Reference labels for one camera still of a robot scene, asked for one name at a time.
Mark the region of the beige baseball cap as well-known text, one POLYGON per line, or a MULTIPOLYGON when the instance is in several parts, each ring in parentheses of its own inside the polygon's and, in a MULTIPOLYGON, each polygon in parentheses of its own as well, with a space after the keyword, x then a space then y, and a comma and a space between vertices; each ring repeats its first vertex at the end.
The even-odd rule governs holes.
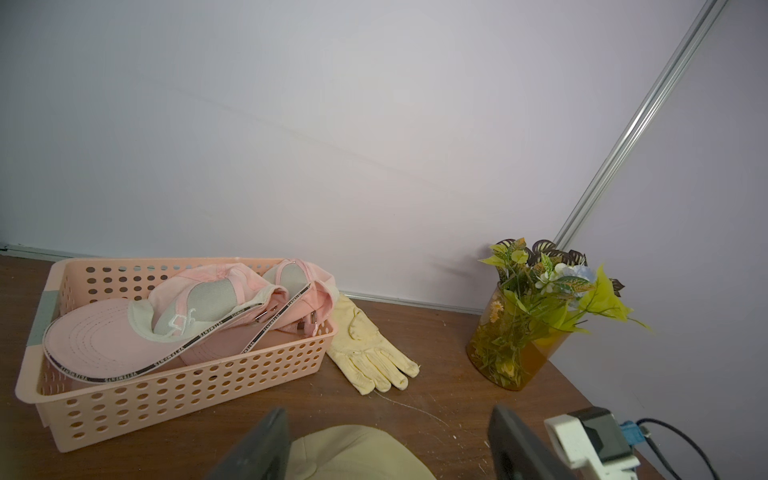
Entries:
POLYGON ((288 479, 433 479, 435 475, 385 431, 330 427, 292 442, 288 479))

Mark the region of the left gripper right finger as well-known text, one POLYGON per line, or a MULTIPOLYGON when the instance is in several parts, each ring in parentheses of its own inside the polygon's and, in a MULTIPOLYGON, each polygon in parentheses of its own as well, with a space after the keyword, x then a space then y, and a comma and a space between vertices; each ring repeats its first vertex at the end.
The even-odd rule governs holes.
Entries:
POLYGON ((487 434, 498 480, 576 479, 512 409, 495 405, 487 434))

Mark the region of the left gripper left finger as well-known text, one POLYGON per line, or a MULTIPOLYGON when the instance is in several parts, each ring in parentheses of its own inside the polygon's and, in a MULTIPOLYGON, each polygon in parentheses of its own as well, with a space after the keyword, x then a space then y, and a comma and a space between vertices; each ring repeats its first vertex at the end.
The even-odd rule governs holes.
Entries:
POLYGON ((207 474, 207 479, 285 479, 291 448, 285 409, 270 411, 207 474))

